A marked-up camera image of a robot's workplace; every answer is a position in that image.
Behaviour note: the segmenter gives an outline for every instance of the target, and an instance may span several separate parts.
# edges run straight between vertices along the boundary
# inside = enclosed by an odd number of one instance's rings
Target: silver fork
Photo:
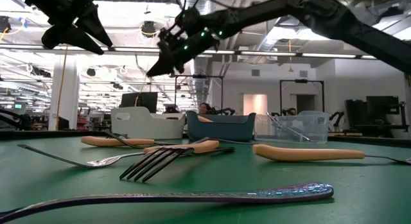
[[[105,159],[92,160],[90,162],[79,163],[79,162],[68,160],[68,159],[65,159],[65,158],[50,154],[50,153],[46,153],[45,151],[41,151],[41,150],[36,149],[34,147],[28,146],[26,144],[18,144],[17,146],[20,147],[20,148],[25,148],[27,150],[33,151],[35,153],[39,153],[39,154],[47,156],[47,157],[51,157],[51,158],[61,160],[63,162],[66,162],[66,163],[69,163],[69,164],[72,164],[72,165],[75,165],[75,166],[80,166],[80,167],[83,167],[83,168],[87,168],[87,169],[104,168],[104,167],[107,167],[107,166],[111,166],[112,164],[116,163],[120,159],[145,154],[143,152],[141,152],[141,153],[129,153],[129,154],[118,155],[118,156],[114,156],[114,157],[107,157]]]

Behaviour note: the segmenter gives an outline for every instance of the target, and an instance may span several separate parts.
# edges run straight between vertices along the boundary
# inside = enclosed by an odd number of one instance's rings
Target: cable
[[[140,69],[140,70],[144,70],[144,69],[139,65],[139,62],[138,62],[138,60],[137,60],[137,55],[135,55],[135,58],[136,58],[137,68]],[[139,91],[139,94],[138,94],[137,97],[136,97],[136,101],[135,101],[135,103],[134,103],[134,106],[136,105],[137,100],[139,99],[140,94],[141,94],[141,92],[142,92],[143,89],[144,89],[144,84],[146,83],[146,79],[147,79],[147,74],[144,75],[143,84],[142,84],[142,86],[141,86],[141,89],[140,89],[140,91]]]
[[[66,72],[66,60],[67,60],[67,51],[69,49],[69,45],[66,45],[66,51],[64,53],[64,62],[63,62],[63,72],[62,72],[62,79],[60,82],[60,89],[58,91],[58,99],[57,99],[57,117],[56,117],[56,130],[58,130],[58,113],[60,112],[60,100],[62,99],[62,91],[63,91],[63,82],[64,82],[64,73]]]
[[[118,66],[118,67],[120,68],[120,74],[127,74],[128,73],[125,65],[123,67],[121,67],[121,66]]]
[[[7,31],[8,31],[8,28],[4,29],[4,31],[3,31],[3,33],[1,34],[1,37],[0,37],[0,42],[2,41],[4,35],[6,35]]]
[[[24,28],[24,20],[21,20],[21,27],[20,27],[17,31],[13,31],[13,32],[11,32],[11,33],[6,33],[6,32],[8,31],[8,28],[6,28],[6,29],[2,32],[2,34],[1,34],[1,39],[2,39],[5,35],[14,35],[14,34],[17,34],[17,33],[20,32],[21,30],[23,30],[23,28]]]
[[[187,0],[184,0],[184,5],[181,5],[181,2],[180,2],[180,0],[176,0],[177,1],[177,4],[180,6],[180,8],[181,8],[181,15],[182,14],[184,14],[184,12],[186,11],[186,4],[187,4]],[[168,28],[167,29],[167,32],[169,33],[174,27],[176,27],[176,25],[177,25],[177,22],[174,22],[174,24],[170,27],[170,28]]]

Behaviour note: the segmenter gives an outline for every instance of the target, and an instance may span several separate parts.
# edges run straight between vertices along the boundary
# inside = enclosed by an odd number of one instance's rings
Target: doorway
[[[265,115],[267,113],[267,109],[266,94],[243,95],[243,114],[245,116],[253,112],[255,112],[256,114]]]
[[[315,95],[296,95],[297,113],[315,111]]]

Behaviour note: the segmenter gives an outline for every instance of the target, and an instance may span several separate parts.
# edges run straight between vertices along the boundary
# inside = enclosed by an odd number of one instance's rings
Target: fork tines
[[[193,148],[159,148],[151,153],[147,153],[142,159],[131,165],[123,174],[120,175],[120,179],[127,176],[127,180],[130,180],[137,174],[137,176],[134,177],[134,181],[137,181],[147,173],[147,175],[142,179],[142,181],[145,182],[179,156],[187,151],[193,150]]]

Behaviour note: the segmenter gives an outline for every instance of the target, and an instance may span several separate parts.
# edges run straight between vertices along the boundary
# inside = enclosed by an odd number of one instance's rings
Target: blue bin
[[[250,141],[254,130],[256,114],[248,116],[202,115],[212,123],[201,122],[198,114],[187,112],[188,137],[194,141],[204,137],[230,141]]]

